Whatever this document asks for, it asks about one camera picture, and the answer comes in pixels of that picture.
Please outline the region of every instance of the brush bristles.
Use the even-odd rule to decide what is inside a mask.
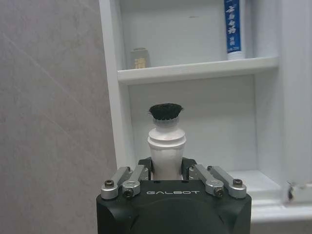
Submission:
[[[154,119],[157,120],[170,120],[179,116],[183,107],[174,103],[164,103],[152,106],[149,112]]]

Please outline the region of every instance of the white cabinet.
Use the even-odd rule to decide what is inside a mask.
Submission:
[[[149,107],[178,103],[184,156],[243,179],[254,222],[312,218],[312,1],[249,0],[248,58],[235,61],[223,0],[100,0],[100,9],[118,167],[150,156]],[[137,47],[151,68],[127,70]]]

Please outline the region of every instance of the metal bracket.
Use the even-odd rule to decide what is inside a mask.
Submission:
[[[223,182],[214,178],[203,165],[195,164],[189,168],[189,179],[200,179],[205,184],[207,193],[215,196],[223,196]]]
[[[101,197],[105,200],[113,199],[118,196],[118,189],[120,185],[127,179],[129,179],[132,171],[130,167],[120,167],[113,177],[102,185]]]
[[[224,183],[224,186],[229,191],[229,195],[235,198],[245,198],[247,194],[247,188],[243,184],[241,179],[234,179],[227,174],[221,167],[210,167],[210,173]]]
[[[123,195],[130,199],[140,193],[140,181],[148,179],[148,168],[137,165],[131,177],[122,183]]]

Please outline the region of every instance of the white shelf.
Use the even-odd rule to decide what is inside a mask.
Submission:
[[[118,71],[127,85],[256,74],[278,67],[278,57],[247,58]]]
[[[233,171],[229,174],[243,180],[253,207],[280,203],[281,187],[260,171]]]
[[[311,204],[271,205],[265,207],[252,207],[252,223],[301,221],[312,219]]]

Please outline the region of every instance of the shelf board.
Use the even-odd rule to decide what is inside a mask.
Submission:
[[[127,85],[160,83],[256,74],[278,67],[278,57],[202,62],[118,71],[118,81]]]

